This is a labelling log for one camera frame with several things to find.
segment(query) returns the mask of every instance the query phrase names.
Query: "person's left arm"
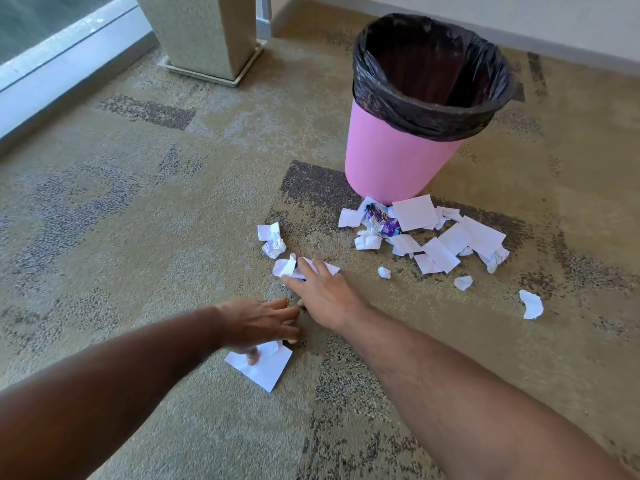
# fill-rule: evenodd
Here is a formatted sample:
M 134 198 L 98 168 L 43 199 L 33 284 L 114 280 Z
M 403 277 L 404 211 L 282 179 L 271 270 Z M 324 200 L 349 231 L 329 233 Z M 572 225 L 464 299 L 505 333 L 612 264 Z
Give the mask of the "person's left arm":
M 213 352 L 297 340 L 286 298 L 230 301 L 125 333 L 0 392 L 0 477 L 84 479 Z

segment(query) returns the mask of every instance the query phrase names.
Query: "person's right arm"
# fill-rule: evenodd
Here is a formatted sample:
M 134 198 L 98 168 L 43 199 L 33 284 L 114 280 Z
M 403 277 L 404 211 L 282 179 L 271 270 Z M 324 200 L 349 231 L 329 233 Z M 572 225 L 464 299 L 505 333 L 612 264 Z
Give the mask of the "person's right arm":
M 341 274 L 304 259 L 283 276 L 309 314 L 371 368 L 412 434 L 452 480 L 631 479 L 585 432 L 442 342 L 367 305 Z

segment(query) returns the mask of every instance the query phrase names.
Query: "bin liner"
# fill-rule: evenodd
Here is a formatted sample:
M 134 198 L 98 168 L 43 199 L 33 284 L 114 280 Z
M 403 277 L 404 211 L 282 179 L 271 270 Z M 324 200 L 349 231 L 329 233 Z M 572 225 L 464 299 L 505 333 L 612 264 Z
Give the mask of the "bin liner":
M 356 103 L 397 130 L 433 141 L 480 133 L 515 91 L 494 44 L 426 16 L 383 16 L 353 48 Z

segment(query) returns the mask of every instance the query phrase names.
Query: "beige carpet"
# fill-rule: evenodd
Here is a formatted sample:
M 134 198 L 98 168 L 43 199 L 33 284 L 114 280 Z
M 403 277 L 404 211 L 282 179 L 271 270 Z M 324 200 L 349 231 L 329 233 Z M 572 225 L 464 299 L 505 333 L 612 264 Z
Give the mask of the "beige carpet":
M 169 74 L 158 50 L 2 158 L 0 385 L 184 308 L 283 294 L 255 238 L 278 218 L 290 250 L 324 254 L 640 471 L 640 81 L 506 50 L 518 100 L 426 191 L 507 233 L 512 254 L 494 275 L 470 257 L 421 276 L 337 229 L 360 201 L 342 170 L 350 45 L 369 18 L 304 4 L 293 19 L 238 89 Z M 522 287 L 544 300 L 537 321 Z M 95 478 L 441 477 L 352 350 L 301 323 L 271 395 L 220 352 Z

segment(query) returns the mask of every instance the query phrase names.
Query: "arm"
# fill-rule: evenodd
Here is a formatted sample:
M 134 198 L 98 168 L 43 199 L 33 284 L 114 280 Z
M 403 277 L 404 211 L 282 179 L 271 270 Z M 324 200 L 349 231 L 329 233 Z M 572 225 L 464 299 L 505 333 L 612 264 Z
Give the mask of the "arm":
M 299 339 L 287 300 L 228 302 L 142 327 L 0 392 L 0 476 L 84 479 L 220 347 Z
M 364 304 L 314 259 L 283 277 L 311 316 L 350 343 L 452 479 L 630 479 L 587 434 L 442 342 Z

